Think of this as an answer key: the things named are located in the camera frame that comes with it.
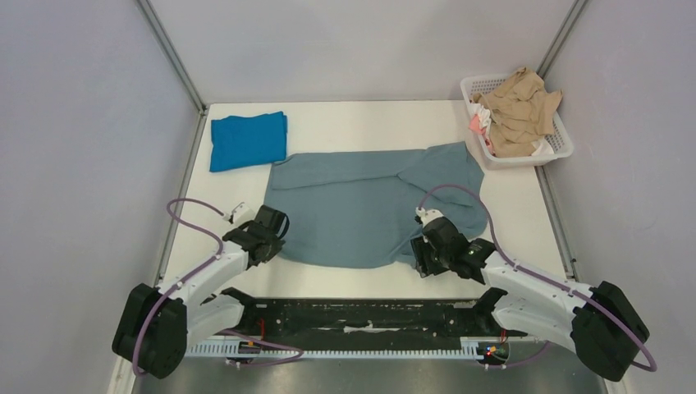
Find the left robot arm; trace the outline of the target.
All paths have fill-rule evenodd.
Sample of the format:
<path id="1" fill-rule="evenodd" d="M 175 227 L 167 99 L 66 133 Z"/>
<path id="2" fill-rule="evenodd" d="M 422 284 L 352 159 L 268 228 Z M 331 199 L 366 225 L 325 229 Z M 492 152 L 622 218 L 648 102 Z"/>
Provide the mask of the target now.
<path id="1" fill-rule="evenodd" d="M 267 205 L 244 203 L 230 213 L 204 205 L 231 224 L 223 236 L 181 219 L 170 201 L 167 213 L 180 225 L 213 239 L 211 254 L 199 265 L 156 286 L 140 283 L 129 293 L 112 339 L 112 352 L 131 364 L 134 374 L 169 376 L 185 353 L 230 328 L 238 335 L 255 330 L 256 311 L 232 295 L 215 295 L 225 282 L 276 257 L 285 244 L 289 217 Z"/>

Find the grey-blue t-shirt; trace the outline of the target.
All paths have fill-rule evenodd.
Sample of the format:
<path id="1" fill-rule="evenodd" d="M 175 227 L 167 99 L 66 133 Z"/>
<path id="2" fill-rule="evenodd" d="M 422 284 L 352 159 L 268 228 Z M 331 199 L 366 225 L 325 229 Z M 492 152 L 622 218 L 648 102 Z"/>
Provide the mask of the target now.
<path id="1" fill-rule="evenodd" d="M 415 210 L 441 211 L 471 239 L 487 219 L 484 172 L 463 142 L 427 149 L 298 153 L 272 165 L 264 203 L 290 219 L 281 257 L 331 268 L 414 262 Z"/>

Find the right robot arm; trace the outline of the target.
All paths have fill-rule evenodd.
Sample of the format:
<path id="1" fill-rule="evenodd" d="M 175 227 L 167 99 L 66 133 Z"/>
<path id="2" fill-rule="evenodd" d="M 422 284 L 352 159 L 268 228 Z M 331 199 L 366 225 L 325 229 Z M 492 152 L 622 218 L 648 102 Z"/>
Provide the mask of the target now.
<path id="1" fill-rule="evenodd" d="M 488 287 L 475 305 L 474 325 L 485 335 L 522 332 L 573 352 L 606 380 L 619 382 L 650 332 L 624 292 L 553 277 L 508 258 L 491 241 L 468 240 L 436 209 L 417 209 L 422 235 L 411 241 L 424 276 L 453 272 Z"/>

